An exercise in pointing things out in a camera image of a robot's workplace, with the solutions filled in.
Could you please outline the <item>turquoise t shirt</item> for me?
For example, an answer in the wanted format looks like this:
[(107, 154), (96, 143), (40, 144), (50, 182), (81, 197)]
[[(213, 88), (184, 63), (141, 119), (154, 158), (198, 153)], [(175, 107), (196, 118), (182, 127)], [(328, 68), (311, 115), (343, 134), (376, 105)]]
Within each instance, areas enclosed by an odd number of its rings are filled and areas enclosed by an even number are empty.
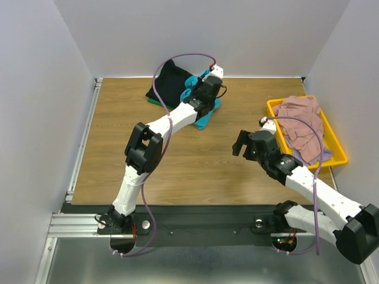
[(223, 80), (214, 74), (214, 70), (205, 70), (199, 76), (190, 76), (185, 81), (185, 90), (180, 96), (181, 102), (189, 103), (197, 111), (194, 122), (198, 130), (207, 126), (213, 112), (220, 106)]

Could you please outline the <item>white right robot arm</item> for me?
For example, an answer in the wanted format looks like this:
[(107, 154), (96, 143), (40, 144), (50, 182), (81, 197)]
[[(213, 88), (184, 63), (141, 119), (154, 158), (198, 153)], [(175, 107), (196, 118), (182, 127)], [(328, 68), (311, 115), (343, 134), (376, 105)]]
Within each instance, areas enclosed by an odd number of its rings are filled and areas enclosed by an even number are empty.
[(273, 226), (285, 231), (301, 229), (316, 234), (335, 245), (344, 258), (362, 264), (378, 249), (378, 208), (363, 206), (332, 189), (295, 157), (283, 154), (275, 136), (268, 130), (240, 131), (232, 146), (238, 156), (246, 146), (243, 157), (260, 164), (266, 174), (282, 185), (298, 192), (314, 205), (310, 211), (295, 202), (277, 206)]

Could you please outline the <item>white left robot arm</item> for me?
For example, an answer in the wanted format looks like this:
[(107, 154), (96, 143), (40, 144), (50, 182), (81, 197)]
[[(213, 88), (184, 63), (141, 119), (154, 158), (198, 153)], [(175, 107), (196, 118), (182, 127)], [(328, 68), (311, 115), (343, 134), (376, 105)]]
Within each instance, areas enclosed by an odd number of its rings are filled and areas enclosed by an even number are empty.
[(180, 129), (205, 117), (215, 106), (223, 85), (223, 73), (212, 71), (202, 78), (174, 110), (162, 118), (136, 124), (125, 149), (126, 169), (117, 197), (107, 214), (95, 216), (98, 234), (127, 234), (136, 231), (132, 213), (147, 177), (164, 155), (163, 146)]

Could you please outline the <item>folded black t shirt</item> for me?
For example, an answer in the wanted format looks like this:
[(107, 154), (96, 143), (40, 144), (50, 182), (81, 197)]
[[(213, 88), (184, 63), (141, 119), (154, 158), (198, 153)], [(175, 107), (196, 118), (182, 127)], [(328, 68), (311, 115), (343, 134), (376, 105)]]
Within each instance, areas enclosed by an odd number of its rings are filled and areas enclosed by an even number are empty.
[(155, 80), (155, 87), (166, 107), (174, 109), (180, 104), (181, 95), (187, 89), (185, 82), (196, 78), (178, 67), (173, 60), (168, 60)]

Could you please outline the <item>pink t shirt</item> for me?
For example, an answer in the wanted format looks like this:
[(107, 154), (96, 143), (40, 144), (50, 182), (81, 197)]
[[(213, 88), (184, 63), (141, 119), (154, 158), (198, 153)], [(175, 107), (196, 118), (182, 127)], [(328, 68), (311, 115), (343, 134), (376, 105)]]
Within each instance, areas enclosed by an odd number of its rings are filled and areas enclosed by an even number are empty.
[(321, 147), (317, 138), (323, 137), (324, 127), (317, 100), (312, 96), (289, 96), (272, 110), (280, 117), (278, 123), (293, 156), (307, 166), (318, 161)]

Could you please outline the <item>folded green t shirt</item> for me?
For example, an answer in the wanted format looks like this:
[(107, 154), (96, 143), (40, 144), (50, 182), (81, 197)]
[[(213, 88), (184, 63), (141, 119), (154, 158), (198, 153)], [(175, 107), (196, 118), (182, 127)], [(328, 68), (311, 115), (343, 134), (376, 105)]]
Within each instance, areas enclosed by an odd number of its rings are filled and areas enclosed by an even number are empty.
[[(156, 101), (154, 99), (151, 99), (151, 98), (148, 98), (147, 101), (151, 104), (155, 104), (155, 105), (158, 105), (160, 107), (162, 107), (163, 105), (159, 102), (159, 101)], [(167, 109), (173, 109), (171, 106), (169, 105), (166, 105)]]

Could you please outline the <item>lavender t shirt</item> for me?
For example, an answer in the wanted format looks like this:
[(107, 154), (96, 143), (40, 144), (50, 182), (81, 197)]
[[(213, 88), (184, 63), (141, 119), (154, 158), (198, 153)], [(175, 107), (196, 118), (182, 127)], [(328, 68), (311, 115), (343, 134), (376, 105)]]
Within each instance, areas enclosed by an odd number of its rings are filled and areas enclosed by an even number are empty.
[(316, 162), (319, 162), (320, 159), (322, 159), (324, 162), (328, 161), (328, 160), (330, 160), (332, 158), (332, 156), (333, 156), (333, 152), (331, 150), (324, 149), (323, 154), (320, 154), (317, 157), (315, 157), (313, 160), (310, 160), (307, 163), (307, 165), (308, 166), (314, 165)]

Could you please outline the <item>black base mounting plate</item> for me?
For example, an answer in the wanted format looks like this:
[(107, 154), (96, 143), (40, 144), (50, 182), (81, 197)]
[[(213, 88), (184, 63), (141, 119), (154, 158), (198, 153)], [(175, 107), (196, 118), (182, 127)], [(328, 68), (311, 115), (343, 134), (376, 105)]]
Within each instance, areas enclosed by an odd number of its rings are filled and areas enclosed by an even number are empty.
[(97, 233), (137, 247), (271, 246), (290, 227), (274, 205), (139, 205), (125, 220), (97, 214)]

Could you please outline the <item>aluminium left side rail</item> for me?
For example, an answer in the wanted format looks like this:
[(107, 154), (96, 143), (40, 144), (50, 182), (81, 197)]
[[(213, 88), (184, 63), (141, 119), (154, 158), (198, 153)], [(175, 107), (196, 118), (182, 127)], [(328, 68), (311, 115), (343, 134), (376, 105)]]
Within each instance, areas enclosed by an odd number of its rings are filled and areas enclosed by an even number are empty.
[(82, 159), (83, 159), (83, 154), (85, 152), (85, 147), (86, 147), (86, 142), (88, 140), (90, 128), (91, 128), (91, 123), (92, 119), (94, 116), (97, 100), (99, 97), (99, 93), (101, 90), (101, 85), (102, 85), (103, 78), (95, 78), (95, 87), (94, 87), (94, 93), (91, 99), (91, 104), (89, 107), (88, 115), (86, 118), (85, 126), (83, 129), (83, 134), (81, 141), (79, 143), (79, 148), (78, 148), (78, 153), (76, 156), (75, 164), (72, 170), (72, 174), (70, 176), (70, 181), (68, 185), (68, 189), (66, 191), (66, 196), (65, 196), (65, 203), (71, 203), (73, 199), (73, 194), (75, 193), (75, 188), (76, 188), (76, 182), (78, 179)]

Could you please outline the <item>aluminium front frame rail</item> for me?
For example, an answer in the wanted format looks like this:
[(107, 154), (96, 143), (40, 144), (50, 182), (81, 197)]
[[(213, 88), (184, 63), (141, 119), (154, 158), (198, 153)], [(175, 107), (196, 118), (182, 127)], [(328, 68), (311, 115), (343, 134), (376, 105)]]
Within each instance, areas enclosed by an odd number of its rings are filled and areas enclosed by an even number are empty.
[[(56, 238), (90, 238), (90, 237), (102, 237), (111, 240), (110, 236), (99, 235), (97, 233), (98, 223), (95, 220), (96, 214), (55, 214), (50, 222), (50, 228), (48, 235)], [(274, 235), (273, 238), (285, 240), (290, 239), (294, 233), (301, 234), (301, 230), (290, 229), (290, 233), (287, 236)], [(130, 239), (122, 239), (117, 237), (116, 240), (126, 240), (130, 242)]]

